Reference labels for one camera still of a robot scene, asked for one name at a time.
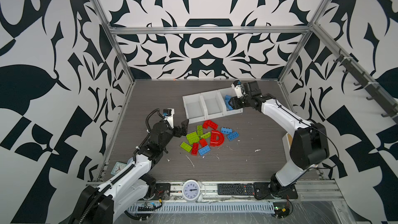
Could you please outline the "white analog clock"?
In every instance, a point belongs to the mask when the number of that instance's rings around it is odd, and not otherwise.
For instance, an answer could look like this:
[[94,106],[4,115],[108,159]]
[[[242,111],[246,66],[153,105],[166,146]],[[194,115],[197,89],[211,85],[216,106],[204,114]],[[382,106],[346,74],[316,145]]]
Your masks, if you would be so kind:
[[201,187],[199,182],[188,180],[182,186],[182,196],[186,201],[197,201],[201,195]]

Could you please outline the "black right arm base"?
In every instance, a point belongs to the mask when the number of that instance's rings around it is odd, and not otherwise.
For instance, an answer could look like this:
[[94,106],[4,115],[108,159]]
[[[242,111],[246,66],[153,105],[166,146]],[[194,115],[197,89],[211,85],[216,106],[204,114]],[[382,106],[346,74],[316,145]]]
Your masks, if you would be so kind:
[[254,183],[256,200],[265,199],[298,199],[299,195],[295,188],[295,182],[288,186],[282,186],[274,173],[269,182]]

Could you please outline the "small card with clock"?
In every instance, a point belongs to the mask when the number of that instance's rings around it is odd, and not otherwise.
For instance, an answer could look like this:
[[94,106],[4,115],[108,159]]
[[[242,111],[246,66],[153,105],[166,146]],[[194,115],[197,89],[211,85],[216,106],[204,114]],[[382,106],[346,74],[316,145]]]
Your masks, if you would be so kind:
[[126,167],[126,163],[122,162],[116,162],[112,171],[111,175],[117,175],[119,172],[121,172],[124,168]]

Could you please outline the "long red lego brick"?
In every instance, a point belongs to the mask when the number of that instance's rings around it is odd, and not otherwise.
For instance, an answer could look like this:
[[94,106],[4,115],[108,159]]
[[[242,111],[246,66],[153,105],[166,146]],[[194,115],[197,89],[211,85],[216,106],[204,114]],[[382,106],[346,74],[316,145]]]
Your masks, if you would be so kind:
[[210,127],[211,121],[210,120],[206,120],[204,121],[202,127],[203,129],[208,129]]

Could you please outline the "white left storage bin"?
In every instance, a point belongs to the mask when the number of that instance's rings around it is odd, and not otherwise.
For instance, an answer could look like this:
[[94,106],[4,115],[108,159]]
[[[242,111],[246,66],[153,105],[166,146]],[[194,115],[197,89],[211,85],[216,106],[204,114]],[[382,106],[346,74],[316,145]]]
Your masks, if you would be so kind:
[[205,121],[205,110],[199,93],[183,96],[182,100],[190,124]]

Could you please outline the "black remote control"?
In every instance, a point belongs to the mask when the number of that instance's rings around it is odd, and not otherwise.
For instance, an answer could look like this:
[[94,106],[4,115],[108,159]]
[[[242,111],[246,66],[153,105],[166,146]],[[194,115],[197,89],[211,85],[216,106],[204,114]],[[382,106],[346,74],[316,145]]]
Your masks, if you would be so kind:
[[218,184],[218,195],[221,196],[254,196],[253,184]]

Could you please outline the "green lego brick lower left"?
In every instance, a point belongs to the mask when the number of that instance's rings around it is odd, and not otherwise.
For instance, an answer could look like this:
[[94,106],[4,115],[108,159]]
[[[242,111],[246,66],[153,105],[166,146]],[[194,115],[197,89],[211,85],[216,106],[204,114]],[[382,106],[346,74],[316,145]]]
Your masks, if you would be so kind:
[[180,147],[185,150],[186,152],[191,152],[192,150],[192,146],[190,146],[189,144],[182,142]]

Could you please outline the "small red lego brick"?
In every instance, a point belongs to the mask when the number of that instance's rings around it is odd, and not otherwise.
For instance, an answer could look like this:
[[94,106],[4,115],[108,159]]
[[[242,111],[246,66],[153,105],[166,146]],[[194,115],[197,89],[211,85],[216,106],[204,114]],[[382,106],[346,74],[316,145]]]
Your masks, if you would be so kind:
[[205,139],[201,139],[201,140],[199,141],[199,143],[200,143],[201,147],[205,147],[205,146],[208,145],[208,143],[207,143],[207,141],[206,141]]

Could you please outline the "white storage bin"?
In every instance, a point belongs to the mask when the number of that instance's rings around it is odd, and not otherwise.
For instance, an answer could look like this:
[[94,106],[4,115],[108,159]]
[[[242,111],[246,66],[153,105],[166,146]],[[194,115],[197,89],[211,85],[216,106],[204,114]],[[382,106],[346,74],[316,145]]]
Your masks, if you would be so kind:
[[222,108],[223,108],[223,115],[224,116],[231,116],[231,115],[243,113],[243,109],[242,108],[239,109],[239,110],[234,110],[226,102],[226,96],[229,96],[229,97],[236,96],[236,92],[235,92],[235,90],[233,88],[230,87],[230,88],[218,89],[218,91],[221,94],[221,102],[222,102]]
[[223,102],[218,90],[201,93],[204,101],[205,115],[208,120],[223,117]]
[[205,110],[199,93],[183,96],[182,100],[190,124],[205,121]]

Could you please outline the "electronics board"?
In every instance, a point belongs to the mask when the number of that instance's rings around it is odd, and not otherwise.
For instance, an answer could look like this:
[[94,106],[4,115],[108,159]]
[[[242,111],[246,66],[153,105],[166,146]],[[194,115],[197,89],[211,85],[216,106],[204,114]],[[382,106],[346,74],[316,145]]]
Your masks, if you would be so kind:
[[285,205],[275,206],[273,217],[276,219],[285,219],[293,213],[294,207],[290,201],[287,201]]
[[146,203],[143,206],[138,206],[137,211],[138,212],[153,212],[153,211],[160,209],[162,206],[163,206],[163,202],[161,200],[159,200],[158,204],[155,204],[154,202],[152,202],[152,203]]

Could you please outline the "blue lego brick studs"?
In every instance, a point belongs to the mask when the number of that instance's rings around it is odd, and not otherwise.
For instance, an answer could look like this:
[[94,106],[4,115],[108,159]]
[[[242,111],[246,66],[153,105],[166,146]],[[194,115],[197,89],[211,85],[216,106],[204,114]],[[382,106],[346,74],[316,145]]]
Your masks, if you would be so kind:
[[222,127],[222,128],[221,128],[221,133],[223,133],[223,134],[229,135],[229,134],[231,134],[232,132],[233,132],[233,130],[230,129],[230,128],[225,128],[225,127]]

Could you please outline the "red D-shaped lego piece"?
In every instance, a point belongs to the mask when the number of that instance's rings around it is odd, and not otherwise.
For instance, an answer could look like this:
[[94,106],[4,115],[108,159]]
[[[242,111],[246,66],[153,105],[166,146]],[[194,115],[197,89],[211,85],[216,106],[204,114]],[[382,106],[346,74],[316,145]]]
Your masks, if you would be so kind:
[[218,147],[224,143],[224,135],[220,131],[212,130],[210,137],[210,146]]

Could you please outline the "white middle storage bin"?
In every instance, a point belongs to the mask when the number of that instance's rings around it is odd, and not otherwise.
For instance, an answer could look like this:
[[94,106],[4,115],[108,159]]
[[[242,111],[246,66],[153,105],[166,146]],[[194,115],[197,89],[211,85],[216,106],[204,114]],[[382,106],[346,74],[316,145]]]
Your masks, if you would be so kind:
[[201,93],[204,101],[205,115],[208,120],[223,117],[223,102],[218,90]]

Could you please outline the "blue lego brick underside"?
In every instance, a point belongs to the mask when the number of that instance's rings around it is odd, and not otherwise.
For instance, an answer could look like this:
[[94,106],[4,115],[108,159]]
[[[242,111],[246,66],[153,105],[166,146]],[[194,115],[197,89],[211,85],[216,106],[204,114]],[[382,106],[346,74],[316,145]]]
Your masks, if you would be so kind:
[[239,133],[237,131],[232,132],[232,133],[227,135],[227,138],[228,138],[229,141],[232,141],[232,140],[234,140],[234,139],[236,139],[238,137],[239,137]]

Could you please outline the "blue lego brick long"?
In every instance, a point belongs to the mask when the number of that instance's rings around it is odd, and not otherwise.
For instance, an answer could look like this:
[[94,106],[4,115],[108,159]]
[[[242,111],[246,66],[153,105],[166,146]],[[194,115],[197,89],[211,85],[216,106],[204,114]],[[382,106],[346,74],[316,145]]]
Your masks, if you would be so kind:
[[225,100],[227,111],[232,111],[234,108],[229,104],[229,101]]

